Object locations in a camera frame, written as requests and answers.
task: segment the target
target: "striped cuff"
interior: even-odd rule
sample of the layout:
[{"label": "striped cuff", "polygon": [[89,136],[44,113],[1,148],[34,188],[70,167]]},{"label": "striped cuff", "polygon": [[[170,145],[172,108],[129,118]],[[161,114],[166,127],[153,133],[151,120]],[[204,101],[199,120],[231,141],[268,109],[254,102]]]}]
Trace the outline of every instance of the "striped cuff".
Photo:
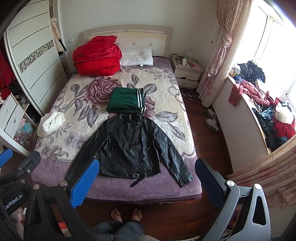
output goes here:
[{"label": "striped cuff", "polygon": [[141,110],[140,110],[140,114],[141,115],[144,115],[145,113],[146,113],[146,107],[144,107],[144,108],[141,108]]},{"label": "striped cuff", "polygon": [[137,89],[136,101],[137,101],[138,109],[142,109],[145,107],[145,97],[146,97],[146,92],[144,92],[143,88]]}]

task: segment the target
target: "sliding wardrobe door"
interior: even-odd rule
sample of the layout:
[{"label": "sliding wardrobe door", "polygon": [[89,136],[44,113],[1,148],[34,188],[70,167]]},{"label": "sliding wardrobe door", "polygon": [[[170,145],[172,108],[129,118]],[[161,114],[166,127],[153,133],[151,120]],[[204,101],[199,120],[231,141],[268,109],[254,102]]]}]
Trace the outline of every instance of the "sliding wardrobe door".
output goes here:
[{"label": "sliding wardrobe door", "polygon": [[48,0],[30,1],[6,30],[14,74],[36,110],[44,115],[67,83],[49,19]]}]

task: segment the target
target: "headboard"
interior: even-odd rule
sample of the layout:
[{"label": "headboard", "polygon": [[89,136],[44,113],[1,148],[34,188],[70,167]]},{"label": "headboard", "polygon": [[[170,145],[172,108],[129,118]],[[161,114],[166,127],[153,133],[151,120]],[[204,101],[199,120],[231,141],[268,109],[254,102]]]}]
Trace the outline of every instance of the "headboard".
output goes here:
[{"label": "headboard", "polygon": [[154,25],[113,25],[84,31],[87,43],[98,35],[117,36],[116,44],[120,49],[150,48],[153,56],[169,56],[173,28]]}]

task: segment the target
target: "bedside drawer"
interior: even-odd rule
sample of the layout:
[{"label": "bedside drawer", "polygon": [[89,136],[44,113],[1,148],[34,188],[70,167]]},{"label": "bedside drawer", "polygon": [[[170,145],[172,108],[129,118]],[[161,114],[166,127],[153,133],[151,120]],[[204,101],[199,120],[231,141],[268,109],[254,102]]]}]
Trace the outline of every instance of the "bedside drawer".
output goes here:
[{"label": "bedside drawer", "polygon": [[190,88],[194,89],[197,86],[197,81],[194,80],[184,80],[184,79],[179,79],[176,78],[178,86],[185,87],[185,88]]},{"label": "bedside drawer", "polygon": [[13,111],[11,117],[9,118],[9,121],[7,123],[7,126],[5,128],[5,132],[13,138],[15,136],[15,133],[17,131],[17,127],[20,124],[20,121],[22,117],[24,116],[24,110],[20,105],[17,105],[15,110]]},{"label": "bedside drawer", "polygon": [[0,128],[5,129],[5,126],[17,106],[17,103],[15,102],[14,98],[10,95],[8,96],[7,100],[3,104],[1,110],[0,110]]},{"label": "bedside drawer", "polygon": [[198,78],[200,77],[200,74],[196,74],[196,73],[191,73],[191,72],[186,72],[186,71],[182,71],[182,70],[175,70],[175,76],[176,78],[182,78],[185,77],[187,79],[190,80],[198,80]]}]

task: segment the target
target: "metal bolt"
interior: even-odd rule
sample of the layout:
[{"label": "metal bolt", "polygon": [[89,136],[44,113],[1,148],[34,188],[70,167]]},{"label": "metal bolt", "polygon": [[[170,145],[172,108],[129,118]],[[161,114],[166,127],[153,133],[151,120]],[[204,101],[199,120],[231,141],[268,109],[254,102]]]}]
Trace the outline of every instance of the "metal bolt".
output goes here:
[{"label": "metal bolt", "polygon": [[67,184],[68,184],[68,182],[67,182],[66,180],[63,180],[63,181],[61,181],[61,182],[59,183],[59,185],[60,185],[61,187],[65,187],[65,186],[67,186]]},{"label": "metal bolt", "polygon": [[234,181],[227,181],[227,185],[230,186],[230,187],[233,187],[234,186]]},{"label": "metal bolt", "polygon": [[256,183],[256,184],[254,185],[254,187],[255,187],[257,190],[260,190],[260,189],[262,188],[261,185],[258,184],[258,183]]},{"label": "metal bolt", "polygon": [[33,189],[34,189],[34,190],[37,190],[37,189],[39,189],[39,187],[40,187],[39,184],[35,184],[35,185],[33,186]]}]

